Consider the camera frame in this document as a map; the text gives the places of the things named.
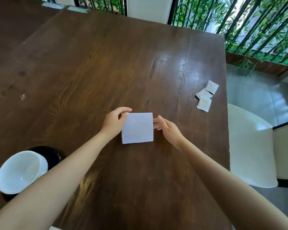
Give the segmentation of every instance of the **person's right arm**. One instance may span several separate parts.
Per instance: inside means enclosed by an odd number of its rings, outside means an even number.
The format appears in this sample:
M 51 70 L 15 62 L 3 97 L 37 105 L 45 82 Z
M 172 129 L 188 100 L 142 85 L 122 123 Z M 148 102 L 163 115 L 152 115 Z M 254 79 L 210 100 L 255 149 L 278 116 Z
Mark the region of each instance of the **person's right arm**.
M 237 230 L 288 230 L 288 218 L 279 209 L 188 141 L 174 123 L 158 116 L 154 128 L 184 154 Z

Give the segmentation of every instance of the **hand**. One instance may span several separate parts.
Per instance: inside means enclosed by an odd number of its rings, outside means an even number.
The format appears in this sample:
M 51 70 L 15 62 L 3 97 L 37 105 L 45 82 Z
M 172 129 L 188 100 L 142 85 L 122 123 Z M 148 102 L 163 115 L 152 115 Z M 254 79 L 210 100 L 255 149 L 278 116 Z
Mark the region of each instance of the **hand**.
M 108 113 L 100 132 L 105 133 L 108 137 L 113 139 L 123 129 L 123 125 L 130 111 L 132 111 L 132 109 L 129 107 L 119 107 Z
M 158 118 L 153 119 L 153 122 L 154 129 L 157 128 L 157 130 L 162 130 L 165 139 L 181 151 L 181 146 L 185 137 L 180 133 L 178 127 L 169 120 L 162 118 L 160 115 L 158 115 Z

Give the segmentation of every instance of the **black saucer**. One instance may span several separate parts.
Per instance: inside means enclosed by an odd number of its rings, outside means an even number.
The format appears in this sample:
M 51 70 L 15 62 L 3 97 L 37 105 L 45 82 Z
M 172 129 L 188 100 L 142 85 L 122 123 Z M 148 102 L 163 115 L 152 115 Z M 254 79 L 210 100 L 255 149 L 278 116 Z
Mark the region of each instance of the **black saucer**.
M 52 147 L 36 146 L 33 148 L 29 148 L 28 150 L 41 154 L 44 158 L 46 158 L 48 163 L 48 171 L 61 162 L 61 157 L 58 151 Z

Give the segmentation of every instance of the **person's left hand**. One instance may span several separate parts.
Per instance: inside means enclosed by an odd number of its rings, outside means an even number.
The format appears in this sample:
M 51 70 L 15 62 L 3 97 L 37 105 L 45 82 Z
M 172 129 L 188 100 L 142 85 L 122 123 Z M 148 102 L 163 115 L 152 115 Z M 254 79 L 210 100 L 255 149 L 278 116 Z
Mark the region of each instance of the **person's left hand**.
M 123 125 L 129 112 L 131 111 L 132 109 L 129 107 L 119 107 L 114 111 L 111 111 L 106 115 L 103 127 L 101 128 L 100 132 L 107 134 L 108 137 L 113 139 L 123 129 Z

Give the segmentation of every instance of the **person's left arm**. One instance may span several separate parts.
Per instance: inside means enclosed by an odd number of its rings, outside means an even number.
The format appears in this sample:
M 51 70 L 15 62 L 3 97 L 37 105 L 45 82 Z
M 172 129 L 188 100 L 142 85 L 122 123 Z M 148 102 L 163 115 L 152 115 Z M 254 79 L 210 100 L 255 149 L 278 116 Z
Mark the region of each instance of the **person's left arm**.
M 0 229 L 48 230 L 101 149 L 122 130 L 130 111 L 119 107 L 107 114 L 97 135 L 5 205 L 0 210 Z

